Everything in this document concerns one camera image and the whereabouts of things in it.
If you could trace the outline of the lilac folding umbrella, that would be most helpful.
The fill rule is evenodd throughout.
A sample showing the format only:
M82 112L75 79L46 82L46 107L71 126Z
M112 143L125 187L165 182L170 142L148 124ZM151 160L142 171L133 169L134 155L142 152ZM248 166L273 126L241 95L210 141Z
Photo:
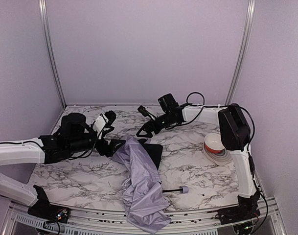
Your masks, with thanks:
M128 136L125 144L111 157L129 171L121 185L127 221L150 234L171 222L164 213L169 203L163 197L158 173L162 152L160 144L141 144Z

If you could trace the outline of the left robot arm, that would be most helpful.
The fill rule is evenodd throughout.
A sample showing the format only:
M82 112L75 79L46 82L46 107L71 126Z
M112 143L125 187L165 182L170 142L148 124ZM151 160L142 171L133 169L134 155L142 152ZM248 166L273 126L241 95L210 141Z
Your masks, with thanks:
M86 116L71 113L63 116L59 129L52 135L22 141L0 142L0 166L15 164L55 164L64 160L89 157L93 151L110 157L112 147L105 135L114 130L114 111L100 114L89 125ZM0 173L0 196L28 206L28 214L52 223L67 223L70 209L50 203L41 186L29 186Z

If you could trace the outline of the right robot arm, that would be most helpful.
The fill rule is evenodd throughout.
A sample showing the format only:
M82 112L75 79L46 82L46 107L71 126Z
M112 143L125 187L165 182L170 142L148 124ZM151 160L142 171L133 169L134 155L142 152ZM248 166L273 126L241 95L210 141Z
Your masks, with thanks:
M255 180L255 165L251 155L251 142L255 125L249 125L245 115L250 113L236 103L207 106L186 101L180 105L172 94L158 99L163 115L156 116L140 105L138 111L150 120L142 125L137 137L152 138L162 129L189 125L195 121L212 122L220 128L219 139L223 148L231 154L238 178L237 206L219 209L217 219L221 224L249 220L260 216L258 200L264 198Z

